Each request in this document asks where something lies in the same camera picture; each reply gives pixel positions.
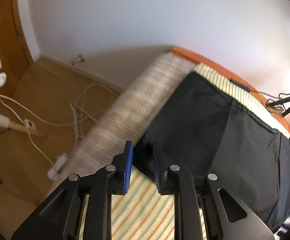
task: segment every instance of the metal screw head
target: metal screw head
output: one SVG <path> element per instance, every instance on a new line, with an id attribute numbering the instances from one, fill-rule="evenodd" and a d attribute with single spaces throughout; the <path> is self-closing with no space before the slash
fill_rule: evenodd
<path id="1" fill-rule="evenodd" d="M 207 175 L 209 180 L 217 180 L 217 176 L 214 173 L 210 173 Z"/>
<path id="2" fill-rule="evenodd" d="M 116 169 L 116 167 L 114 165 L 108 165 L 106 167 L 106 171 L 114 171 Z"/>
<path id="3" fill-rule="evenodd" d="M 172 165 L 172 166 L 170 166 L 170 169 L 172 170 L 172 171 L 179 171 L 180 170 L 180 167 L 178 166 L 178 165 Z"/>
<path id="4" fill-rule="evenodd" d="M 69 180 L 70 181 L 76 181 L 78 179 L 78 175 L 77 174 L 71 174 L 70 176 L 69 176 Z"/>

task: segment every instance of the white wall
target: white wall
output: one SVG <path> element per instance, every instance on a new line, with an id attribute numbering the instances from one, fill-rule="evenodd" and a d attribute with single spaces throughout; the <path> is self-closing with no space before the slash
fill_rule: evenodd
<path id="1" fill-rule="evenodd" d="M 290 92 L 289 0 L 29 0 L 42 54 L 127 87 L 172 45 L 259 90 Z"/>
<path id="2" fill-rule="evenodd" d="M 30 54 L 32 58 L 36 60 L 40 56 L 40 51 L 32 28 L 28 0 L 18 0 L 18 10 L 22 30 L 24 32 Z"/>

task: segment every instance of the door frame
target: door frame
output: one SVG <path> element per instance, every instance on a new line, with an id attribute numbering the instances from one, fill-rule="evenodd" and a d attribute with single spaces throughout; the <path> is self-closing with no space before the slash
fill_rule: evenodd
<path id="1" fill-rule="evenodd" d="M 16 33 L 18 36 L 18 40 L 21 46 L 22 51 L 24 52 L 25 58 L 30 65 L 33 63 L 32 56 L 30 54 L 25 35 L 23 33 L 21 21 L 20 21 L 20 15 L 19 15 L 19 8 L 18 8 L 18 0 L 11 0 L 11 10 L 12 10 L 12 17 L 13 22 L 16 28 Z"/>

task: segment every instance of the power cord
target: power cord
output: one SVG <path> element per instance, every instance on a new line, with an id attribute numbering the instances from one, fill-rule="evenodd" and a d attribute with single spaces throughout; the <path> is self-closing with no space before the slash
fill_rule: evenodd
<path id="1" fill-rule="evenodd" d="M 88 92 L 88 90 L 93 87 L 93 86 L 99 86 L 99 87 L 104 87 L 105 89 L 107 89 L 110 94 L 111 94 L 111 100 L 108 104 L 111 104 L 112 100 L 113 100 L 113 96 L 115 97 L 118 97 L 118 95 L 113 92 L 110 88 L 108 88 L 107 86 L 105 85 L 102 85 L 102 84 L 98 84 L 98 83 L 91 83 L 89 84 L 85 89 L 84 89 L 84 92 L 82 93 L 82 95 L 78 98 L 78 100 L 72 104 L 70 103 L 70 108 L 72 109 L 72 112 L 73 112 L 73 117 L 74 117 L 74 121 L 73 122 L 69 122 L 69 123 L 53 123 L 53 122 L 48 122 L 42 118 L 40 118 L 39 116 L 37 116 L 35 113 L 33 113 L 31 110 L 29 110 L 27 107 L 23 106 L 22 104 L 20 104 L 19 102 L 17 102 L 16 100 L 14 100 L 13 98 L 10 98 L 10 97 L 7 97 L 7 96 L 4 96 L 4 95 L 1 95 L 0 94 L 0 102 L 6 107 L 8 108 L 10 111 L 13 112 L 13 114 L 21 121 L 22 124 L 24 124 L 24 120 L 21 119 L 21 117 L 17 114 L 17 112 L 12 109 L 10 106 L 8 106 L 7 104 L 5 104 L 1 98 L 5 98 L 9 101 L 12 101 L 14 103 L 16 103 L 17 105 L 19 105 L 20 107 L 22 107 L 23 109 L 25 109 L 26 111 L 28 111 L 29 113 L 31 113 L 34 117 L 36 117 L 38 120 L 46 123 L 46 124 L 49 124 L 49 125 L 53 125 L 53 126 L 57 126 L 57 127 L 65 127 L 65 126 L 71 126 L 73 125 L 74 127 L 74 131 L 75 131 L 75 145 L 72 149 L 72 152 L 71 154 L 73 153 L 73 151 L 76 149 L 76 147 L 78 146 L 78 143 L 79 143 L 79 138 L 84 138 L 84 135 L 83 135 L 83 130 L 82 130 L 82 124 L 83 124 L 83 121 L 85 120 L 92 120 L 93 122 L 95 123 L 98 123 L 98 120 L 96 118 L 93 117 L 93 115 L 96 115 L 96 114 L 99 114 L 100 112 L 98 113 L 95 113 L 93 115 L 90 115 L 88 114 L 85 110 L 84 110 L 84 104 L 85 104 L 85 99 L 86 99 L 86 94 Z M 77 109 L 80 110 L 80 118 L 78 119 L 78 113 L 77 113 Z M 32 137 L 31 137 L 31 134 L 28 130 L 28 128 L 26 127 L 26 130 L 27 130 L 27 133 L 28 133 L 28 136 L 29 136 L 29 139 L 30 139 L 30 142 L 32 143 L 32 145 L 48 160 L 48 162 L 54 166 L 54 163 L 50 160 L 50 158 L 48 158 L 46 156 L 46 154 L 33 142 L 32 140 Z"/>
<path id="2" fill-rule="evenodd" d="M 288 94 L 286 94 L 286 93 L 279 93 L 279 96 L 278 96 L 278 97 L 275 97 L 275 96 L 272 96 L 272 95 L 270 95 L 270 94 L 268 94 L 268 93 L 265 93 L 265 92 L 262 92 L 262 91 L 252 90 L 252 91 L 250 91 L 250 92 L 263 94 L 263 95 L 269 96 L 269 97 L 271 97 L 271 98 L 279 99 L 280 101 L 283 100 L 283 98 L 281 97 L 281 95 L 285 95 L 285 96 L 289 96 L 289 95 L 290 95 L 290 93 L 288 93 Z M 272 101 L 272 102 L 274 101 L 274 100 L 271 99 L 271 98 L 269 98 L 269 99 L 266 101 L 266 108 L 268 108 L 269 101 Z M 286 108 L 285 108 L 284 104 L 281 104 L 281 105 L 278 105 L 278 106 L 272 106 L 271 108 L 274 109 L 274 110 L 280 111 L 281 113 L 271 112 L 271 111 L 268 110 L 270 113 L 278 114 L 278 115 L 280 115 L 280 116 L 282 116 L 282 114 L 286 111 Z"/>

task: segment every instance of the white cable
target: white cable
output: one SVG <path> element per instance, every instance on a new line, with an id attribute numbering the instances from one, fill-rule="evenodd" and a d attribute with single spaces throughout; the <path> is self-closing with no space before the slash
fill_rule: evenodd
<path id="1" fill-rule="evenodd" d="M 88 90 L 93 87 L 93 86 L 99 86 L 99 87 L 103 87 L 105 89 L 107 89 L 110 94 L 111 94 L 111 99 L 110 99 L 110 102 L 109 104 L 111 104 L 112 100 L 113 100 L 113 95 L 115 95 L 117 98 L 118 98 L 118 95 L 112 91 L 109 87 L 103 85 L 103 84 L 99 84 L 99 83 L 91 83 L 89 84 L 88 86 L 85 87 L 82 95 L 77 99 L 76 101 L 76 106 L 78 107 L 78 102 L 81 100 L 81 107 L 79 107 L 79 109 L 81 110 L 81 113 L 80 113 L 80 137 L 84 137 L 84 134 L 83 134 L 83 113 L 85 113 L 91 120 L 93 120 L 93 118 L 90 117 L 89 114 L 86 113 L 86 111 L 84 111 L 84 106 L 85 106 L 85 100 L 86 100 L 86 94 L 88 92 Z"/>
<path id="2" fill-rule="evenodd" d="M 22 122 L 22 124 L 24 124 L 24 121 L 20 118 L 20 116 L 16 113 L 16 111 L 15 110 L 13 110 L 10 106 L 8 106 L 7 104 L 5 104 L 2 100 L 1 100 L 1 98 L 0 98 L 0 102 L 5 106 L 5 107 L 7 107 L 10 111 L 12 111 L 13 113 L 14 113 L 14 115 Z M 53 166 L 54 165 L 54 163 L 47 157 L 47 155 L 46 154 L 44 154 L 43 153 L 43 151 L 42 150 L 40 150 L 39 149 L 39 147 L 33 142 L 33 140 L 32 140 L 32 138 L 31 138 L 31 134 L 30 134 L 30 132 L 29 132 L 29 130 L 28 130 L 28 128 L 26 127 L 26 131 L 27 131 L 27 133 L 28 133 L 28 135 L 29 135 L 29 139 L 30 139 L 30 141 L 31 141 L 31 143 L 32 143 L 32 145 L 51 163 L 51 166 Z"/>
<path id="3" fill-rule="evenodd" d="M 98 120 L 94 117 L 92 117 L 91 115 L 89 115 L 84 109 L 82 109 L 80 106 L 75 105 L 76 107 L 78 107 L 78 109 L 80 111 L 82 111 L 85 115 L 87 115 L 89 117 L 90 120 L 92 120 L 94 123 L 98 123 Z"/>
<path id="4" fill-rule="evenodd" d="M 48 121 L 45 121 L 43 119 L 41 119 L 40 117 L 38 117 L 35 113 L 33 113 L 31 110 L 29 110 L 28 108 L 26 108 L 25 106 L 23 106 L 22 104 L 20 104 L 19 102 L 17 102 L 16 100 L 10 98 L 10 97 L 7 97 L 7 96 L 4 96 L 4 95 L 1 95 L 0 94 L 0 102 L 5 106 L 7 107 L 9 110 L 11 110 L 14 115 L 21 121 L 22 124 L 24 124 L 24 121 L 21 119 L 21 117 L 16 113 L 15 110 L 13 110 L 10 106 L 8 106 L 7 104 L 5 104 L 1 98 L 5 98 L 5 99 L 8 99 L 14 103 L 16 103 L 17 105 L 21 106 L 23 109 L 27 110 L 29 113 L 31 113 L 33 116 L 35 116 L 38 120 L 46 123 L 46 124 L 49 124 L 49 125 L 53 125 L 53 126 L 57 126 L 57 127 L 64 127 L 64 126 L 71 126 L 73 125 L 74 126 L 74 131 L 75 131 L 75 145 L 74 145 L 74 148 L 73 150 L 78 146 L 78 142 L 79 142 L 79 138 L 84 138 L 83 136 L 83 128 L 82 128 L 82 125 L 83 125 L 83 121 L 84 120 L 87 120 L 87 119 L 91 119 L 93 122 L 95 123 L 98 123 L 98 120 L 94 117 L 92 117 L 90 114 L 88 114 L 85 110 L 84 110 L 84 105 L 85 105 L 85 100 L 86 100 L 86 94 L 87 94 L 87 91 L 89 90 L 89 88 L 93 87 L 93 86 L 99 86 L 99 87 L 104 87 L 106 88 L 110 93 L 111 93 L 111 100 L 109 102 L 109 104 L 112 102 L 113 100 L 113 95 L 115 95 L 116 97 L 117 94 L 115 92 L 113 92 L 110 88 L 108 88 L 107 86 L 105 85 L 102 85 L 102 84 L 98 84 L 98 83 L 91 83 L 90 85 L 88 85 L 85 89 L 84 89 L 84 92 L 83 94 L 78 98 L 78 100 L 76 101 L 76 104 L 71 104 L 70 103 L 70 107 L 72 109 L 72 112 L 73 112 L 73 116 L 74 116 L 74 122 L 72 123 L 63 123 L 63 124 L 57 124 L 57 123 L 52 123 L 52 122 L 48 122 Z M 82 106 L 78 106 L 78 102 L 79 100 L 82 99 Z M 77 115 L 77 110 L 76 108 L 78 108 L 81 113 L 80 113 L 80 132 L 81 132 L 81 135 L 79 134 L 79 127 L 78 127 L 78 115 Z M 32 137 L 31 137 L 31 134 L 28 130 L 28 128 L 25 126 L 26 128 L 26 131 L 28 133 L 28 136 L 29 136 L 29 139 L 32 143 L 32 145 L 51 163 L 52 166 L 54 166 L 53 162 L 43 153 L 43 151 L 33 142 L 32 140 Z"/>
<path id="5" fill-rule="evenodd" d="M 75 131 L 75 145 L 73 150 L 77 147 L 78 145 L 78 140 L 79 140 L 79 133 L 78 133 L 78 122 L 77 122 L 77 112 L 75 111 L 74 107 L 72 104 L 70 104 L 70 108 L 72 109 L 72 113 L 74 115 L 74 131 Z"/>
<path id="6" fill-rule="evenodd" d="M 64 126 L 71 126 L 73 125 L 74 123 L 71 122 L 71 123 L 52 123 L 52 122 L 48 122 L 48 121 L 45 121 L 43 119 L 41 119 L 40 117 L 38 117 L 35 113 L 33 113 L 31 110 L 29 110 L 28 108 L 26 108 L 25 106 L 23 106 L 22 104 L 18 103 L 16 100 L 10 98 L 10 97 L 7 97 L 7 96 L 4 96 L 4 95 L 1 95 L 0 94 L 0 97 L 2 98 L 6 98 L 14 103 L 16 103 L 17 105 L 21 106 L 23 109 L 27 110 L 29 113 L 31 113 L 34 117 L 36 117 L 37 119 L 39 119 L 40 121 L 46 123 L 46 124 L 50 124 L 50 125 L 53 125 L 53 126 L 58 126 L 58 127 L 64 127 Z"/>

